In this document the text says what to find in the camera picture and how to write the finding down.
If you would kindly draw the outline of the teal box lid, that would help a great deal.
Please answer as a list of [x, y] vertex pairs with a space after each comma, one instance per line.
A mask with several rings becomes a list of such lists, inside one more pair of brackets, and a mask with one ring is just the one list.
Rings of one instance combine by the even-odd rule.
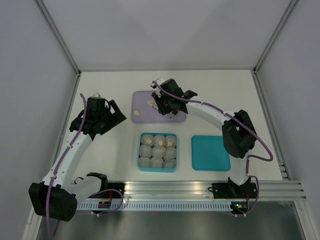
[[218, 135], [194, 135], [191, 138], [192, 168], [195, 171], [228, 172], [230, 156]]

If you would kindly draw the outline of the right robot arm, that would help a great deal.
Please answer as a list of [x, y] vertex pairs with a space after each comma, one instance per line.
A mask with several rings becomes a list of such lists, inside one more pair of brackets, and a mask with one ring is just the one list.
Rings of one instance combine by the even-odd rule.
[[152, 97], [157, 111], [162, 115], [183, 112], [194, 115], [214, 125], [221, 130], [223, 147], [229, 154], [232, 167], [227, 183], [217, 183], [212, 186], [216, 198], [245, 198], [256, 196], [253, 190], [256, 185], [248, 175], [247, 159], [258, 139], [256, 130], [244, 110], [237, 112], [222, 110], [205, 102], [194, 91], [183, 91], [174, 79], [157, 79], [151, 83], [156, 91]]

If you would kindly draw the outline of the white paper cup middle-right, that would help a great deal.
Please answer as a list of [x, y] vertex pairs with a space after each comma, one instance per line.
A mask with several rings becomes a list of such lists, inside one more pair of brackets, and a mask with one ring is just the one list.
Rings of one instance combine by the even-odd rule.
[[177, 149], [174, 147], [168, 147], [165, 150], [163, 155], [163, 159], [165, 161], [175, 159], [176, 157], [177, 157]]

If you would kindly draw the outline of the white paper cup front-left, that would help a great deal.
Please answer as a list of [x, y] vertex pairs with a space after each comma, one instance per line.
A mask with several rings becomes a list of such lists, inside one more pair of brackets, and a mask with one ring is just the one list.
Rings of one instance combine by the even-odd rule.
[[140, 157], [138, 159], [138, 166], [141, 168], [149, 168], [151, 164], [151, 159], [149, 157]]

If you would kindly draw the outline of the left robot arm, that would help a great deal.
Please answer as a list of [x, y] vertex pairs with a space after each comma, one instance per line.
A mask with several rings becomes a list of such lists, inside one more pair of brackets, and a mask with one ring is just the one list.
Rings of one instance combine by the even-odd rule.
[[109, 193], [106, 174], [89, 172], [83, 180], [73, 184], [74, 173], [97, 135], [103, 135], [127, 118], [114, 100], [91, 96], [83, 110], [71, 122], [65, 146], [54, 165], [41, 182], [33, 182], [28, 194], [38, 216], [68, 222], [79, 203], [96, 195]]

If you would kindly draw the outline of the white metal tweezers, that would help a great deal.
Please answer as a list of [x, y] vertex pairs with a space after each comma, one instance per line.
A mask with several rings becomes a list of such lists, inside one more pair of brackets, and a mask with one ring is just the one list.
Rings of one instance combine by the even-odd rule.
[[156, 104], [156, 102], [154, 101], [154, 100], [149, 100], [148, 102], [147, 102], [147, 104], [149, 105], [149, 106], [151, 106], [153, 109], [155, 109], [155, 110], [158, 110], [158, 106], [157, 106], [157, 104]]

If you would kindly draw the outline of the teal chocolate box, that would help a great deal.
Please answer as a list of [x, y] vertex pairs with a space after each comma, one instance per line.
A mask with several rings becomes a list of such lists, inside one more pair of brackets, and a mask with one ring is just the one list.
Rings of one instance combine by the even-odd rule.
[[[152, 168], [152, 167], [139, 167], [138, 166], [138, 160], [140, 158], [139, 156], [139, 150], [140, 150], [140, 146], [142, 145], [141, 144], [141, 137], [143, 135], [153, 135], [153, 136], [156, 136], [156, 135], [163, 135], [163, 136], [176, 136], [176, 167], [175, 168]], [[142, 172], [151, 172], [151, 173], [174, 173], [176, 170], [177, 170], [177, 166], [178, 166], [178, 155], [179, 155], [179, 151], [178, 151], [178, 148], [179, 148], [179, 144], [178, 144], [178, 137], [176, 134], [174, 133], [154, 133], [154, 132], [144, 132], [140, 135], [140, 140], [139, 140], [139, 147], [138, 147], [138, 154], [137, 154], [137, 167], [139, 168], [140, 171]]]

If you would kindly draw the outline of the aluminium mounting rail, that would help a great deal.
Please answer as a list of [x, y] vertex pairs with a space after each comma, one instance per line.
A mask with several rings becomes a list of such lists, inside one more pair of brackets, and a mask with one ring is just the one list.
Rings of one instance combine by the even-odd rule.
[[298, 181], [260, 181], [254, 177], [243, 187], [227, 181], [124, 181], [107, 182], [87, 176], [77, 184], [50, 186], [32, 183], [28, 193], [34, 203], [81, 203], [89, 198], [133, 201], [298, 201], [306, 198]]

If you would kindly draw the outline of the white paper cup centre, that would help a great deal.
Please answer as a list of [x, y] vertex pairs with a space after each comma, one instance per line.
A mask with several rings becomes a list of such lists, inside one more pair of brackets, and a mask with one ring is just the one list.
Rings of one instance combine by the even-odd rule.
[[153, 147], [152, 151], [151, 151], [151, 156], [153, 158], [163, 158], [164, 154], [166, 152], [166, 148], [165, 147]]

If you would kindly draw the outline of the lilac plastic tray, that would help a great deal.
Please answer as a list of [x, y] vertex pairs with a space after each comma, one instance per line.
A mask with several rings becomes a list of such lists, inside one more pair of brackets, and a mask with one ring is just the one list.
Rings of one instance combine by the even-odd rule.
[[[171, 124], [183, 123], [187, 116], [184, 112], [179, 112], [177, 115], [162, 115], [156, 109], [148, 105], [152, 98], [152, 90], [135, 91], [132, 95], [131, 105], [131, 120], [135, 124]], [[134, 111], [140, 113], [139, 116], [134, 115]]]

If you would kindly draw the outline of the right aluminium frame post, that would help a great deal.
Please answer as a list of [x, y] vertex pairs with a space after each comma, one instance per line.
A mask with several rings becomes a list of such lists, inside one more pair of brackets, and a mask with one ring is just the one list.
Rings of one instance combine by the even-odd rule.
[[262, 108], [263, 116], [267, 125], [268, 133], [272, 142], [273, 149], [275, 151], [276, 160], [279, 165], [282, 179], [284, 181], [291, 181], [290, 171], [285, 163], [284, 152], [282, 149], [282, 144], [280, 137], [272, 116], [272, 112], [268, 103], [267, 95], [265, 93], [262, 79], [259, 76], [259, 71], [262, 69], [263, 64], [265, 63], [269, 53], [272, 51], [273, 46], [280, 37], [282, 31], [284, 30], [287, 22], [289, 21], [291, 15], [295, 11], [296, 7], [300, 3], [299, 0], [290, 0], [287, 7], [285, 8], [279, 22], [277, 23], [275, 29], [273, 30], [269, 40], [267, 41], [266, 46], [264, 47], [260, 57], [258, 58], [255, 66], [250, 70], [253, 83], [257, 92], [260, 106]]

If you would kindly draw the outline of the aluminium frame post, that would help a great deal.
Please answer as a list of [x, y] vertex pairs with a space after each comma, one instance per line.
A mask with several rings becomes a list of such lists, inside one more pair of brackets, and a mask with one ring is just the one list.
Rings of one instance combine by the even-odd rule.
[[265, 93], [262, 79], [259, 76], [259, 71], [262, 69], [263, 64], [265, 63], [269, 53], [272, 51], [273, 46], [280, 37], [282, 31], [284, 30], [287, 22], [289, 21], [291, 15], [295, 11], [296, 7], [300, 3], [299, 0], [290, 0], [287, 7], [285, 8], [279, 22], [277, 23], [275, 29], [273, 30], [269, 40], [267, 41], [266, 46], [264, 47], [260, 57], [258, 58], [255, 66], [250, 70], [253, 83], [257, 92], [260, 106], [262, 108], [263, 116], [267, 125], [268, 133], [272, 142], [273, 149], [275, 151], [276, 160], [279, 165], [282, 179], [284, 181], [291, 181], [290, 171], [285, 163], [284, 152], [282, 149], [282, 144], [280, 137], [272, 116], [272, 112], [268, 103], [267, 95]]
[[66, 57], [66, 60], [68, 61], [69, 65], [72, 67], [74, 73], [75, 73], [75, 80], [72, 87], [72, 95], [70, 101], [72, 102], [74, 99], [74, 95], [76, 93], [76, 88], [78, 84], [78, 78], [81, 75], [80, 68], [78, 67], [74, 57], [72, 56], [72, 53], [67, 46], [60, 30], [58, 29], [54, 18], [52, 17], [48, 7], [46, 6], [45, 2], [43, 0], [34, 0], [34, 3], [38, 7], [39, 11], [41, 12], [46, 24], [48, 25], [50, 31], [52, 32], [54, 38], [58, 42], [59, 47], [61, 48], [64, 56]]

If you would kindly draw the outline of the white paper cup back-right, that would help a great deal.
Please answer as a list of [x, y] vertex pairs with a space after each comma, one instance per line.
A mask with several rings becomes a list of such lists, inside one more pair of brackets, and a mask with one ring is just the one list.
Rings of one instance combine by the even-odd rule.
[[[173, 142], [173, 146], [172, 147], [167, 147], [167, 143], [168, 142]], [[166, 148], [175, 148], [177, 146], [177, 138], [174, 135], [167, 135], [165, 137], [165, 147]]]

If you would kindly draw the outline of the left aluminium frame post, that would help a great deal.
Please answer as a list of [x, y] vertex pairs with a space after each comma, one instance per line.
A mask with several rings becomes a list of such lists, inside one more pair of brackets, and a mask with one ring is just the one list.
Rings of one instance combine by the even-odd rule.
[[58, 29], [54, 18], [52, 17], [48, 7], [46, 6], [45, 2], [43, 0], [34, 0], [34, 3], [38, 7], [39, 11], [41, 12], [46, 24], [48, 25], [50, 31], [52, 32], [54, 38], [58, 42], [59, 47], [61, 48], [64, 56], [66, 57], [66, 60], [68, 61], [69, 65], [72, 67], [74, 73], [75, 73], [75, 80], [72, 87], [72, 95], [70, 101], [72, 102], [74, 99], [74, 95], [76, 93], [76, 88], [78, 84], [78, 78], [81, 75], [80, 68], [78, 67], [74, 57], [72, 56], [72, 53], [67, 46], [60, 30]]

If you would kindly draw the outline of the white paper cup front-middle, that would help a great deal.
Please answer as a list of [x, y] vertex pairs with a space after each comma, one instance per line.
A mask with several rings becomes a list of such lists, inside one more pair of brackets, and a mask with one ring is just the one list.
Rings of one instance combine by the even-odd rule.
[[150, 159], [150, 167], [151, 168], [162, 168], [164, 160], [161, 157], [152, 157]]

